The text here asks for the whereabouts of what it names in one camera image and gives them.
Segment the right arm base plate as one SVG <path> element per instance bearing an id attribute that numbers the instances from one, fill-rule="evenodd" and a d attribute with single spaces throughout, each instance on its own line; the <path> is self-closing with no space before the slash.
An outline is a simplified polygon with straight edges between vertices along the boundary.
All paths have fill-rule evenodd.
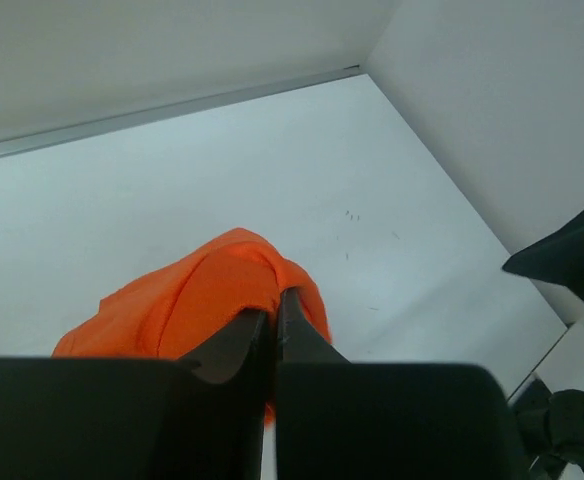
<path id="1" fill-rule="evenodd" d="M 531 479 L 559 479 L 570 465 L 584 476 L 584 391 L 552 392 L 532 378 L 511 402 Z"/>

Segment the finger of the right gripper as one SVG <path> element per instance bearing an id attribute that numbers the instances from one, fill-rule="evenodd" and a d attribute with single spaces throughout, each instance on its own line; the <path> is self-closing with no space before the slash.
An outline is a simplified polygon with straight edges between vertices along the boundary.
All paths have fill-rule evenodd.
<path id="1" fill-rule="evenodd" d="M 564 286 L 584 302 L 584 210 L 556 232 L 512 255 L 502 270 Z"/>

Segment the orange t shirt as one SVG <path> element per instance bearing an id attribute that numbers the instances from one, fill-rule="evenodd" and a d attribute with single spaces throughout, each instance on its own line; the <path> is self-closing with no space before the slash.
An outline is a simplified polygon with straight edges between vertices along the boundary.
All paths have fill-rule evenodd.
<path id="1" fill-rule="evenodd" d="M 176 360 L 244 310 L 276 322 L 288 289 L 297 291 L 302 314 L 330 344 L 325 305 L 310 275 L 263 237 L 235 228 L 103 298 L 97 313 L 61 337 L 52 354 Z"/>

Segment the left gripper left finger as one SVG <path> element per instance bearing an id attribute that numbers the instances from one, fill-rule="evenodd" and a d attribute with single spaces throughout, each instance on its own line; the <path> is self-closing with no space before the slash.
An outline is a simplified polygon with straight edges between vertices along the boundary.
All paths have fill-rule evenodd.
<path id="1" fill-rule="evenodd" d="M 267 314 L 243 310 L 177 363 L 210 384 L 234 378 L 267 337 Z"/>

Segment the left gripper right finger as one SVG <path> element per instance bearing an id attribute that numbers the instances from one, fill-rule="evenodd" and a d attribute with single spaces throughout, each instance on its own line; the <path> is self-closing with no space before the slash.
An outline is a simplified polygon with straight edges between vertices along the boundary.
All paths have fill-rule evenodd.
<path id="1" fill-rule="evenodd" d="M 296 289 L 287 289 L 281 296 L 277 317 L 277 361 L 307 364 L 348 362 L 310 323 Z"/>

